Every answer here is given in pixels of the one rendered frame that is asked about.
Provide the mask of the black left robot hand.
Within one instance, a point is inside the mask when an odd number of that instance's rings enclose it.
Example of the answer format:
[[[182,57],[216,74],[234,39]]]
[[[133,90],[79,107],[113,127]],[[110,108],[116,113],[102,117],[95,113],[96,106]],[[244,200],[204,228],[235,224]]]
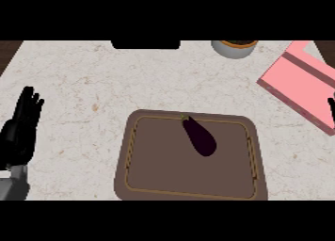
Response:
[[[35,152],[35,129],[43,100],[32,87],[21,89],[11,118],[0,132],[0,170],[26,165]]]

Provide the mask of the pink cardboard box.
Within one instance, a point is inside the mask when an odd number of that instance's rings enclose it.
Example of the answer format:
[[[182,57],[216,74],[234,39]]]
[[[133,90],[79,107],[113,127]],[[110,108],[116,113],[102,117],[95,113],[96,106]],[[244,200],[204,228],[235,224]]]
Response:
[[[303,51],[307,43],[307,40],[291,41],[256,84],[335,136],[327,103],[335,93],[335,69]]]

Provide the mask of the dark purple eggplant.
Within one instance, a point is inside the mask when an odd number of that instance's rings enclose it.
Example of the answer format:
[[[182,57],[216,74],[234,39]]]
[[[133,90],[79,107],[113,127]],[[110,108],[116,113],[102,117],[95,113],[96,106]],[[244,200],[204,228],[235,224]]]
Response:
[[[207,130],[188,115],[179,115],[181,126],[198,155],[210,156],[216,151],[216,141]]]

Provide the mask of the brown tray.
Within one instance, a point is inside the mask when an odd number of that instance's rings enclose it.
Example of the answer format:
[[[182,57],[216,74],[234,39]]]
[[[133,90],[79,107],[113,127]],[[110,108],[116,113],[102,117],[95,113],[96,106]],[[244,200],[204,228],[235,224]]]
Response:
[[[214,138],[201,156],[181,118],[188,116]],[[243,116],[142,110],[130,112],[120,146],[113,191],[122,200],[268,199],[257,136]]]

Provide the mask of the grey pot with orange rim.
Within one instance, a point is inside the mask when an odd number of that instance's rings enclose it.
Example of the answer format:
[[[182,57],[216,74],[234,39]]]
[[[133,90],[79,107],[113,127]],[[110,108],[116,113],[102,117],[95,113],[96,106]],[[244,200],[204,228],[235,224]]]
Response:
[[[234,44],[226,40],[213,40],[210,46],[214,52],[225,58],[240,59],[244,58],[253,51],[256,40],[247,44]]]

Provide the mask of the black rectangular object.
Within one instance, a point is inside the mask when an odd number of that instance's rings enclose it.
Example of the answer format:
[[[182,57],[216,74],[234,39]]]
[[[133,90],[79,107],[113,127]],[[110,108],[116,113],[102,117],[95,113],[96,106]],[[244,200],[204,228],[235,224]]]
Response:
[[[158,49],[176,50],[178,40],[113,40],[110,42],[114,49]]]

